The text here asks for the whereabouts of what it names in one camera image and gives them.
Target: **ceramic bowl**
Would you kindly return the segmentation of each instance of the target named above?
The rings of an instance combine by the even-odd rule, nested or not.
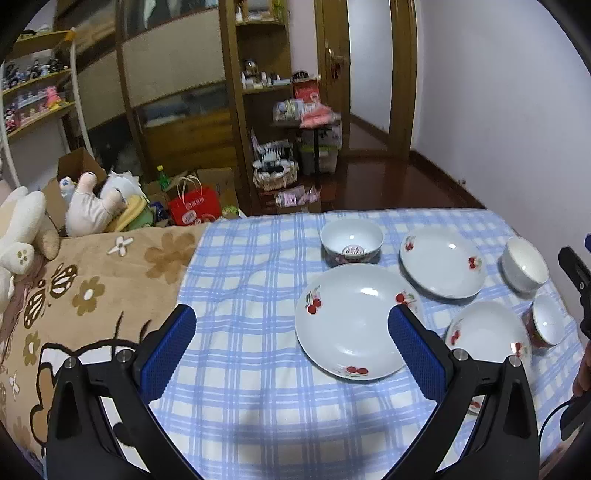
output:
[[[548,281],[548,266],[544,257],[525,238],[509,238],[501,256],[505,278],[517,291],[532,293]]]
[[[564,315],[548,295],[538,296],[525,311],[523,320],[536,348],[550,348],[564,339]]]
[[[384,233],[369,220],[342,218],[324,226],[320,241],[337,263],[368,262],[382,247]]]

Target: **white teddy bear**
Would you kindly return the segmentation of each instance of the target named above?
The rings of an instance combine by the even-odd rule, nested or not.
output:
[[[26,275],[33,263],[33,243],[48,259],[57,256],[59,236],[45,210],[44,193],[26,187],[0,205],[0,313],[14,293],[14,275]]]

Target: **shelf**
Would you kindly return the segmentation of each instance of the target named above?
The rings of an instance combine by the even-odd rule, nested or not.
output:
[[[27,133],[29,133],[30,130],[36,129],[37,127],[39,127],[41,124],[44,124],[48,120],[63,117],[64,115],[69,113],[70,110],[72,110],[73,108],[74,108],[74,102],[70,102],[67,105],[63,105],[63,106],[61,106],[55,110],[52,110],[50,112],[46,112],[46,113],[40,115],[39,117],[37,117],[32,122],[29,122],[28,124],[24,125],[23,127],[17,128],[14,132],[10,132],[7,135],[7,137],[9,140],[16,140],[18,138],[21,138],[23,135],[26,135]]]
[[[6,61],[14,60],[38,51],[53,50],[63,42],[70,42],[74,39],[75,33],[72,30],[62,30],[34,35],[32,37],[17,40],[12,46],[12,51],[7,55]]]
[[[67,78],[69,76],[70,76],[70,69],[62,70],[61,72],[49,73],[43,77],[38,77],[36,79],[29,80],[28,82],[25,82],[25,83],[19,83],[16,87],[12,87],[8,90],[4,90],[2,92],[2,96],[7,97],[9,95],[12,95],[13,93],[15,93],[16,91],[18,91],[20,89],[29,88],[29,87],[31,87],[31,85],[36,85],[37,83],[42,83],[43,81],[45,81],[47,79],[61,80],[61,79]]]
[[[277,85],[273,87],[263,87],[263,88],[249,88],[248,90],[243,90],[243,95],[252,95],[253,93],[266,93],[272,92],[273,90],[284,90],[284,89],[291,89],[291,83],[289,85]]]
[[[243,27],[244,25],[275,25],[277,27],[285,28],[285,24],[278,18],[257,18],[256,20],[236,22],[237,27]]]

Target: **cherry pattern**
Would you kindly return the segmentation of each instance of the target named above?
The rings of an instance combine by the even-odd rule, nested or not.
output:
[[[347,367],[343,370],[343,373],[347,377],[364,377],[369,373],[369,370],[367,368]]]
[[[396,303],[398,305],[406,305],[416,315],[417,312],[417,298],[412,293],[406,290],[396,295]]]
[[[320,300],[320,285],[314,290],[309,291],[306,295],[306,310],[310,315],[315,315],[320,307],[322,307],[322,301]]]
[[[455,332],[453,332],[452,338],[450,338],[450,343],[452,345],[455,345],[456,342],[459,340],[460,338],[460,330],[456,330]]]
[[[404,248],[406,249],[407,252],[410,252],[414,248],[415,239],[416,239],[416,236],[411,235],[406,239],[406,242],[404,242]]]
[[[470,257],[468,259],[470,270],[480,271],[482,268],[482,259],[480,257]]]
[[[523,343],[521,342],[512,343],[511,350],[513,350],[513,353],[517,358],[521,358],[525,354]]]

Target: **white wall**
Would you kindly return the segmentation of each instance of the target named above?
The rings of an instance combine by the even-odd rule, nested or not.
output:
[[[591,265],[591,76],[537,0],[417,0],[424,74],[414,147],[558,266],[571,245]]]
[[[291,69],[318,75],[314,0],[289,0]]]
[[[388,132],[392,102],[389,0],[348,0],[351,113]]]

